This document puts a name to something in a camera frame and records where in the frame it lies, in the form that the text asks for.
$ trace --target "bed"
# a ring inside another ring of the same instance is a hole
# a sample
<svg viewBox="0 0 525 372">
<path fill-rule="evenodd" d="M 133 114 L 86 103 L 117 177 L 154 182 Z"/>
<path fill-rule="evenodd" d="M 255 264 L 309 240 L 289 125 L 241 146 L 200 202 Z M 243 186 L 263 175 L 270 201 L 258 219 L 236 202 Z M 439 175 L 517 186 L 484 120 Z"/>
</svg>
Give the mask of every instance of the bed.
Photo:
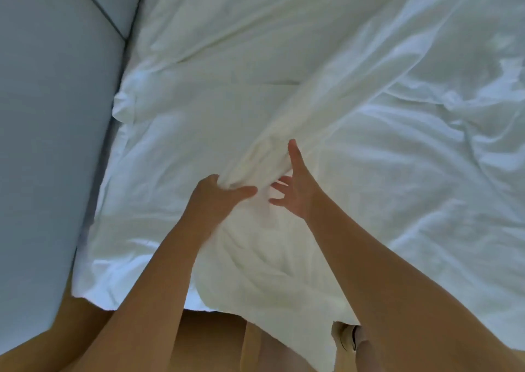
<svg viewBox="0 0 525 372">
<path fill-rule="evenodd" d="M 253 184 L 185 307 L 243 316 L 332 370 L 356 324 L 304 223 L 266 202 L 297 138 L 323 189 L 525 349 L 523 0 L 144 0 L 72 290 L 116 309 L 197 181 Z"/>
</svg>

